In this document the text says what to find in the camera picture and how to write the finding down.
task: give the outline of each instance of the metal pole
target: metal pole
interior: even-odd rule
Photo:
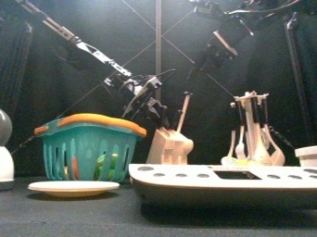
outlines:
[[[161,62],[161,2],[156,0],[156,75],[160,74]],[[160,101],[160,89],[156,90],[156,99]]]
[[[300,69],[299,69],[298,55],[296,55],[296,50],[295,50],[294,28],[295,28],[296,22],[298,22],[298,13],[294,12],[291,15],[291,18],[288,19],[288,22],[286,22],[284,24],[284,35],[286,35],[286,41],[287,41],[287,46],[288,46],[288,52],[290,52],[291,71],[292,71],[296,96],[298,96],[298,101],[299,101],[299,106],[300,106],[302,121],[303,121],[303,126],[304,126],[306,143],[307,145],[313,145],[315,141],[314,141],[314,136],[313,136],[313,128],[311,128],[311,122],[310,122],[304,86],[302,83],[302,74],[300,74]]]

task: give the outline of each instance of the robotic arm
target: robotic arm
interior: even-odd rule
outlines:
[[[224,12],[212,0],[189,0],[189,2],[195,5],[195,14],[218,20],[220,27],[212,33],[206,48],[197,54],[188,80],[196,72],[208,72],[219,68],[226,59],[232,59],[238,55],[234,49],[236,43],[270,24],[279,12],[284,12],[299,3],[303,8],[311,7],[306,5],[309,1],[304,0],[284,1],[283,5],[275,0],[243,0],[238,10]]]
[[[141,112],[159,126],[168,128],[169,124],[164,116],[165,106],[152,97],[155,90],[161,85],[159,79],[155,76],[147,76],[141,77],[140,80],[135,80],[131,77],[132,73],[124,69],[113,59],[108,58],[95,47],[85,44],[80,38],[61,27],[26,0],[10,1],[22,8],[32,20],[42,24],[60,36],[64,42],[70,45],[72,50],[78,50],[80,53],[84,52],[84,54],[92,56],[117,71],[112,78],[105,78],[104,83],[108,87],[117,90],[128,101],[123,118],[133,119],[136,114]]]

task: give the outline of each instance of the white kettle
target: white kettle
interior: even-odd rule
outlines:
[[[10,119],[0,109],[0,191],[13,187],[13,160],[5,147],[10,133]]]

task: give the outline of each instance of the plastic basket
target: plastic basket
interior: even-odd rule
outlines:
[[[145,130],[131,121],[74,114],[34,129],[52,181],[121,181]]]

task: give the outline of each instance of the yellow plate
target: yellow plate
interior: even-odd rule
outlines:
[[[84,197],[117,189],[120,184],[111,181],[38,181],[28,189],[58,197]]]

